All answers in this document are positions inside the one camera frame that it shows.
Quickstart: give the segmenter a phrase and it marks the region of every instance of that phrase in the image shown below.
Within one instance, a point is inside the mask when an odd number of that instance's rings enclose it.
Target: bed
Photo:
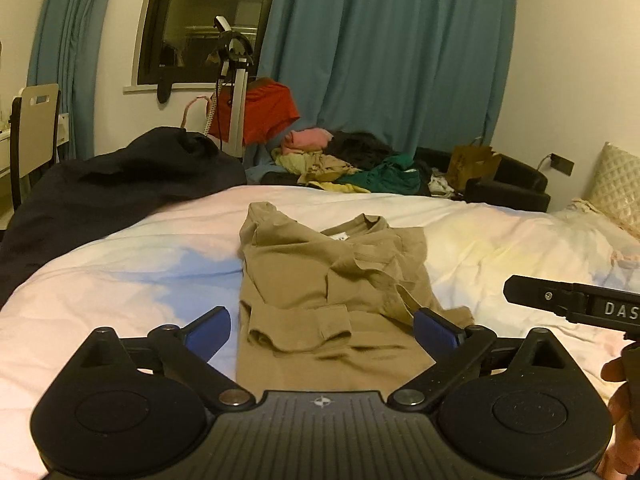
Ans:
[[[316,230],[363,212],[384,216],[392,227],[423,226],[425,264],[444,308],[466,305],[500,336],[548,327],[603,399],[615,390],[599,372],[620,354],[622,334],[508,304],[502,295],[512,274],[640,292],[640,242],[583,203],[549,215],[425,197],[238,187],[165,208],[57,258],[14,292],[0,312],[0,478],[33,480],[45,473],[30,438],[31,410],[97,326],[113,326],[121,337],[143,336],[226,306],[232,336],[211,363],[234,377],[238,231],[248,204],[261,201]]]

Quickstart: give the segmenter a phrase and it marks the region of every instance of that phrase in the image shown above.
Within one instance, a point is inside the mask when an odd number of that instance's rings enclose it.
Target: paper bag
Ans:
[[[501,160],[490,146],[456,146],[447,170],[447,182],[456,191],[464,191],[470,178],[493,180]]]

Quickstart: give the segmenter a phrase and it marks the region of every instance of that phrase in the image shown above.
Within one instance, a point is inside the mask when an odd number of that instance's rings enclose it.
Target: khaki shirt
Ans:
[[[252,203],[240,231],[239,384],[264,390],[379,390],[386,398],[433,364],[412,335],[431,291],[422,228],[360,215],[321,233],[270,203]]]

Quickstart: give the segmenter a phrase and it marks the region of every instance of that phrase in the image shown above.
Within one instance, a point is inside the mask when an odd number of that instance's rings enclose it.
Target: pillow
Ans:
[[[587,200],[640,238],[640,156],[605,144]]]

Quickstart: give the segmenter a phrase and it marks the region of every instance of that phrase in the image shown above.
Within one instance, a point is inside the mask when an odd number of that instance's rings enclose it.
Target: yellow clothing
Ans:
[[[336,184],[335,182],[308,182],[310,186],[319,187],[325,191],[336,193],[371,193],[368,189],[353,184]]]
[[[333,182],[345,175],[352,175],[359,170],[348,162],[344,162],[333,155],[322,152],[289,153],[283,155],[280,148],[271,152],[276,164],[285,168],[289,173],[300,175],[299,184],[307,182]]]

